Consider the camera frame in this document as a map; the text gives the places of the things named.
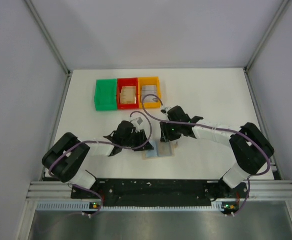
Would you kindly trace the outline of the beige card holder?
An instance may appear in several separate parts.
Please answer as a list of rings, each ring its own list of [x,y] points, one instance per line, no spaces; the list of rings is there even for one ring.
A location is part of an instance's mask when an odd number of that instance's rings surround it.
[[[170,142],[170,144],[171,144],[171,146],[172,146],[172,149],[173,149],[173,155],[172,156],[167,156],[167,157],[155,157],[155,158],[148,158],[148,159],[146,159],[145,158],[145,151],[142,153],[142,159],[143,160],[150,160],[150,159],[158,159],[158,158],[169,158],[169,157],[173,157],[174,156],[174,150],[178,147],[178,143],[177,142],[175,142],[175,143],[173,143],[173,142]]]

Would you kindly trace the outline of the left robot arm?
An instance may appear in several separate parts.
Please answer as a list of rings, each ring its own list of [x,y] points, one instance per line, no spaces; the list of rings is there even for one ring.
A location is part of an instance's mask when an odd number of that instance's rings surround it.
[[[124,120],[116,130],[104,137],[106,141],[93,140],[90,142],[91,146],[88,146],[89,142],[80,141],[67,132],[43,156],[42,165],[48,170],[48,174],[60,182],[90,189],[97,179],[81,168],[88,153],[92,156],[113,157],[123,149],[134,152],[154,149],[139,125],[137,120]]]

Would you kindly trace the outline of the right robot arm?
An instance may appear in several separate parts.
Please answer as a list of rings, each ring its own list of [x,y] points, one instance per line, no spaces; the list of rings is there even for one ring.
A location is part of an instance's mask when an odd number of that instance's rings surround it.
[[[161,112],[167,117],[160,122],[161,142],[190,137],[215,142],[232,150],[236,163],[220,179],[222,186],[234,189],[250,176],[258,175],[264,165],[267,166],[266,172],[270,170],[269,160],[274,155],[274,148],[255,124],[248,122],[239,128],[199,124],[202,117],[190,118],[180,106],[162,106]]]

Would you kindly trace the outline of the beige card holders stack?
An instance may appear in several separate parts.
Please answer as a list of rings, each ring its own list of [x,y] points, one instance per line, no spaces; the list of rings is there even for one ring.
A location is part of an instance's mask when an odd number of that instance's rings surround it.
[[[136,103],[136,88],[134,86],[124,86],[120,91],[120,104],[129,105]]]

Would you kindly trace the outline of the stack of cards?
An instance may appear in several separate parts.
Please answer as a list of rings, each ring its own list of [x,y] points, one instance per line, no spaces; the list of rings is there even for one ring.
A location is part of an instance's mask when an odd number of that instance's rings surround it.
[[[143,100],[143,103],[157,103],[158,99],[154,97],[156,95],[157,95],[156,85],[141,86],[141,100]]]

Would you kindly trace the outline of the green plastic bin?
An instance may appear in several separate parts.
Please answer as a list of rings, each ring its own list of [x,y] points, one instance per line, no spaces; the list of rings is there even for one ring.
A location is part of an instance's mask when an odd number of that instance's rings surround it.
[[[116,79],[98,79],[95,84],[94,105],[96,111],[116,111]]]

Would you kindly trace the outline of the red plastic bin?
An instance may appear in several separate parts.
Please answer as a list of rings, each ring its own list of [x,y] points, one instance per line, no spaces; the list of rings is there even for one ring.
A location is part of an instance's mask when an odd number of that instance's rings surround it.
[[[134,110],[139,108],[137,78],[117,79],[116,104],[119,110]]]

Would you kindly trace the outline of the yellow plastic bin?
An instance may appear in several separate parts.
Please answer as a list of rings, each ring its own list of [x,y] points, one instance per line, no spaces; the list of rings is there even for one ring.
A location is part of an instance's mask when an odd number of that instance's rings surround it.
[[[159,100],[154,97],[161,98],[160,81],[157,76],[139,77],[138,78],[138,101],[139,109],[142,109],[141,102],[145,109],[157,109],[161,106]]]

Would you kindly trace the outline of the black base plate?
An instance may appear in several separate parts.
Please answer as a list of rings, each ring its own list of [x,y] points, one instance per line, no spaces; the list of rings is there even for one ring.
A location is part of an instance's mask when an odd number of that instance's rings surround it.
[[[231,189],[220,180],[100,178],[91,190],[105,207],[208,207],[217,199],[244,199],[242,182]]]

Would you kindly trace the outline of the right aluminium corner post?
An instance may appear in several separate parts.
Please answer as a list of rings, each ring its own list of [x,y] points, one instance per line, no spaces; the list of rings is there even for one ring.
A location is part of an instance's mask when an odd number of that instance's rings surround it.
[[[246,74],[249,73],[249,71],[253,68],[255,62],[259,58],[260,54],[262,53],[263,49],[266,47],[267,42],[272,37],[275,29],[279,25],[281,19],[289,9],[290,5],[292,3],[292,0],[282,0],[278,9],[275,12],[274,17],[272,18],[270,24],[266,28],[266,31],[264,32],[261,40],[258,42],[257,47],[255,48],[254,52],[252,53],[248,63],[246,64],[244,68],[244,72]]]

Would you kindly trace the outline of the aluminium corner post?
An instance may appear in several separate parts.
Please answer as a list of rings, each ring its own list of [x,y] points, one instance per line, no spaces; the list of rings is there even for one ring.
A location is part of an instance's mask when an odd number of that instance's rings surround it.
[[[25,7],[29,11],[32,19],[34,20],[36,26],[39,29],[40,34],[42,35],[43,39],[45,40],[51,54],[53,55],[54,59],[56,60],[59,67],[62,69],[63,73],[67,76],[70,75],[71,71],[67,67],[60,51],[58,50],[56,44],[53,41],[48,29],[46,28],[42,18],[40,17],[38,11],[36,10],[35,5],[31,0],[23,0]]]
[[[252,53],[248,63],[246,64],[244,68],[244,72],[246,74],[249,73],[249,71],[253,68],[255,62],[259,58],[260,54],[262,53],[263,49],[266,47],[267,42],[272,37],[275,29],[279,25],[281,19],[289,9],[290,5],[292,3],[292,0],[282,0],[278,9],[275,12],[274,17],[272,18],[270,24],[266,28],[266,31],[264,32],[261,40],[258,42],[257,47],[255,48],[254,52]]]

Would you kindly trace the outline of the left aluminium corner post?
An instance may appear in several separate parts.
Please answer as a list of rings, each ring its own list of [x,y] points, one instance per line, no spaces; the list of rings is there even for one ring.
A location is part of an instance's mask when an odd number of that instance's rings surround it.
[[[23,0],[25,7],[29,11],[32,19],[34,20],[36,26],[39,29],[40,34],[42,35],[43,39],[45,40],[51,54],[53,55],[54,59],[56,60],[59,67],[62,69],[63,73],[67,76],[70,75],[71,71],[67,67],[60,51],[58,50],[56,44],[53,41],[48,29],[46,28],[42,18],[40,17],[38,11],[36,10],[35,5],[31,0]]]

